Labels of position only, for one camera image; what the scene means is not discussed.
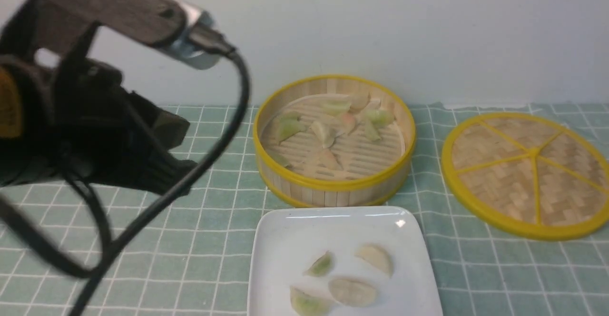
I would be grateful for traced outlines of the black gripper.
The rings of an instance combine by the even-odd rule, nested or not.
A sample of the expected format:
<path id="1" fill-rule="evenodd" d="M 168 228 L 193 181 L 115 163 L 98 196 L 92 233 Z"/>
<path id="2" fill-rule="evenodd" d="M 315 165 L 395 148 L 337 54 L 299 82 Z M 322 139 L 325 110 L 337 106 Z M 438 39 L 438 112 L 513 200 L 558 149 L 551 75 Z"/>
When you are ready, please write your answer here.
<path id="1" fill-rule="evenodd" d="M 167 150 L 183 143 L 187 119 L 82 72 L 52 86 L 51 69 L 1 57 L 1 185 L 82 179 L 163 195 L 196 162 L 143 149 L 130 104 Z"/>

